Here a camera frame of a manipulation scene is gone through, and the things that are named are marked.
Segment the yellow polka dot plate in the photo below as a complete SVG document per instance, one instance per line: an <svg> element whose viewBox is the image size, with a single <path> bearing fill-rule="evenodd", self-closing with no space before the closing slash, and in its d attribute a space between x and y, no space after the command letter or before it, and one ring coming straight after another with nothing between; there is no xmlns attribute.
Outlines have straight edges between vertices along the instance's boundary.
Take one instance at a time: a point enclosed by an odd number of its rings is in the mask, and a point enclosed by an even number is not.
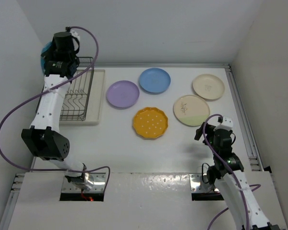
<svg viewBox="0 0 288 230"><path fill-rule="evenodd" d="M132 127L137 135L145 139L156 139L168 128L168 117L156 107L145 107L133 117Z"/></svg>

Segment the cream plate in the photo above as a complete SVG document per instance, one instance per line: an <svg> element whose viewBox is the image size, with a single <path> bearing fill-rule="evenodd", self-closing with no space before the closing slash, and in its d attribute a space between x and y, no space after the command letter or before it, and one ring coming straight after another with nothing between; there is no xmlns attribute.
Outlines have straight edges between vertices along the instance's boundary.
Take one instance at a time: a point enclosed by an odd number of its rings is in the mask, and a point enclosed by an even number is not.
<svg viewBox="0 0 288 230"><path fill-rule="evenodd" d="M192 81L192 86L198 96L207 100L217 100L221 98L225 92L223 81L212 74L198 75Z"/></svg>

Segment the teal polka dot plate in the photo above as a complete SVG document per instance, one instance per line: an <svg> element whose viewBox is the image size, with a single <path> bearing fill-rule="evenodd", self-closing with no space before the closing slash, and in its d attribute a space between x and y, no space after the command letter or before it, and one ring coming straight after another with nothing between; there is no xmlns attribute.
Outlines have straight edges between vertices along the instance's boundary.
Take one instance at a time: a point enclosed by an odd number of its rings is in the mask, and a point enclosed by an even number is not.
<svg viewBox="0 0 288 230"><path fill-rule="evenodd" d="M45 74L45 65L48 63L48 50L51 48L52 42L48 42L41 50L40 63L43 74Z"/></svg>

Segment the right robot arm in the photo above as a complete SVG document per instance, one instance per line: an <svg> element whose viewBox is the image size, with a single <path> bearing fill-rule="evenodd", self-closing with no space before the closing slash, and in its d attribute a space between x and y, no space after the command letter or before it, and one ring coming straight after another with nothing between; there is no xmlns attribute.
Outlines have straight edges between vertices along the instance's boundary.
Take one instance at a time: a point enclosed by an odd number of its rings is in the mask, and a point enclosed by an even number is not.
<svg viewBox="0 0 288 230"><path fill-rule="evenodd" d="M214 165L209 166L207 179L217 188L230 211L238 230L278 230L263 213L250 184L244 167L233 152L231 126L213 126L204 122L196 130L195 140L204 137L203 143L213 153Z"/></svg>

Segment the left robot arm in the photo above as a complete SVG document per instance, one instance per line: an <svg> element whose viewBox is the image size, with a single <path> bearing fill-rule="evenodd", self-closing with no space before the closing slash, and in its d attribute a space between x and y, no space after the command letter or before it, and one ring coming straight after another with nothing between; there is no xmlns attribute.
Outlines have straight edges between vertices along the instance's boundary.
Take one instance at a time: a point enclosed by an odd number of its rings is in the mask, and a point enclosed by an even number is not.
<svg viewBox="0 0 288 230"><path fill-rule="evenodd" d="M86 165L69 154L70 142L60 134L59 122L63 102L70 87L70 79L80 64L79 35L71 30L53 36L50 47L41 55L44 60L44 95L41 96L36 116L21 137L35 156L66 170L67 181L81 189L93 188L93 178L86 172Z"/></svg>

